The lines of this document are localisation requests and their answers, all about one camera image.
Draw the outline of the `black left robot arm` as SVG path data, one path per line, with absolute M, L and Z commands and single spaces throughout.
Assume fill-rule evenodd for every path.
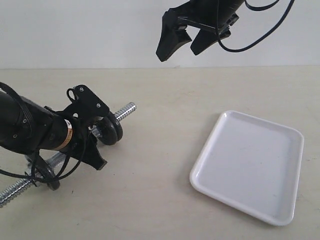
M 37 150 L 59 151 L 101 170 L 107 161 L 97 148 L 89 128 L 106 117 L 109 107 L 86 85 L 69 88 L 70 105 L 54 111 L 0 84 L 0 145 L 23 155 Z

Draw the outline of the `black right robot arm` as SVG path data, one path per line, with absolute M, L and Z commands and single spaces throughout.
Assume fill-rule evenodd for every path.
M 162 16 L 162 27 L 156 56 L 167 61 L 180 47 L 191 42 L 190 49 L 199 55 L 231 35 L 239 16 L 236 11 L 243 0 L 189 0 L 169 8 Z

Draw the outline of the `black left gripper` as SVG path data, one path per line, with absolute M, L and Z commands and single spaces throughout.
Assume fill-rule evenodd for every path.
M 45 148 L 81 160 L 97 171 L 102 170 L 107 161 L 101 156 L 97 139 L 89 130 L 95 117 L 92 111 L 82 104 L 70 104 L 63 110 L 53 110 L 48 106 L 44 108 L 50 112 L 53 120 Z

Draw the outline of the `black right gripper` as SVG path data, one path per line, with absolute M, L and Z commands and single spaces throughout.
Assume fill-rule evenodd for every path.
M 156 56 L 167 61 L 180 47 L 192 41 L 187 26 L 201 29 L 190 49 L 199 55 L 218 42 L 220 32 L 232 26 L 238 19 L 239 0 L 189 0 L 167 10 L 162 16 L 162 27 Z

